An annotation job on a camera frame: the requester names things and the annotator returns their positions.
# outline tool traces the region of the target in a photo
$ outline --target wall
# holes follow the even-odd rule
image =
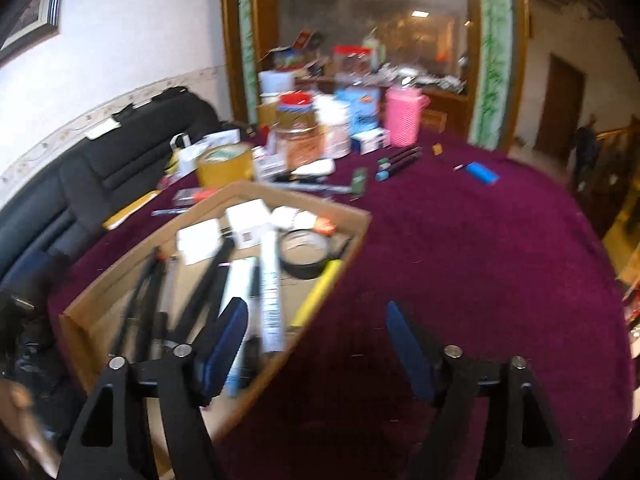
[[[609,20],[588,20],[581,6],[557,14],[535,0],[530,2],[533,38],[527,66],[516,135],[533,147],[538,136],[546,95],[549,54],[561,57],[586,74],[580,124],[589,114],[598,117],[597,130],[629,124],[640,116],[640,82]]]
[[[61,0],[59,23],[58,35],[0,67],[0,173],[103,102],[225,64],[220,0]],[[218,72],[202,96],[230,118]]]

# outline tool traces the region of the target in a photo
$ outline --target picture frame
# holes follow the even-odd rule
[[[0,65],[58,31],[60,0],[31,0],[0,48]]]

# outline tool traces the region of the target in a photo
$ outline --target table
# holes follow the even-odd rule
[[[423,132],[420,142],[440,142],[442,156],[426,153],[386,182],[371,181],[380,150],[337,162],[335,183],[369,168],[366,194],[353,205],[370,211],[372,223],[306,337],[218,447],[232,480],[399,476],[433,413],[413,398],[384,329],[389,300],[469,355],[526,357],[576,479],[596,479],[622,446],[631,412],[628,337],[614,271],[586,218],[533,168],[447,134]],[[495,186],[453,171],[473,160],[500,175]],[[161,194],[152,208],[171,197]],[[99,269],[167,221],[150,219],[150,209],[75,264],[51,298],[53,317]],[[485,417],[478,402],[459,478],[474,470]]]

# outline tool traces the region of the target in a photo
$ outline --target doorway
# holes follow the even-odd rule
[[[545,105],[535,148],[562,163],[569,158],[572,136],[580,120],[584,79],[584,72],[550,54]]]

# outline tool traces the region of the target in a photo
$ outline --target cardboard box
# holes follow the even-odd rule
[[[193,206],[189,211],[165,224],[151,236],[139,243],[107,269],[60,315],[65,344],[76,375],[86,391],[91,391],[102,368],[108,362],[108,351],[114,334],[120,327],[121,316],[127,299],[135,286],[143,264],[153,247],[160,246],[165,254],[176,253],[176,232],[186,226],[211,218],[220,219],[222,228],[227,227],[225,210],[229,206],[261,198],[273,210],[281,205],[289,205],[311,211],[318,216],[328,218],[337,227],[332,237],[334,250],[340,247],[348,237],[353,237],[346,254],[344,265],[340,268],[331,285],[318,297],[309,321],[318,312],[335,282],[348,267],[354,254],[359,250],[370,221],[369,213],[346,205],[327,202],[314,196],[290,192],[274,187],[261,186],[251,182],[235,182],[225,186],[210,198]],[[232,259],[247,256],[259,256],[260,247],[235,250]],[[191,291],[207,268],[208,260],[178,269],[174,308],[169,313],[172,327],[186,304]],[[280,276],[280,301],[285,326],[296,314],[309,291],[317,280],[297,280],[284,272]],[[214,441],[220,441],[244,416],[260,393],[267,387],[280,367],[286,362],[296,343],[304,335],[308,323],[302,328],[286,333],[286,350],[274,354],[266,363],[260,375],[248,389],[235,398],[224,391],[215,398],[202,415]],[[148,416],[154,450],[159,468],[167,464],[166,443],[157,399],[149,399]]]

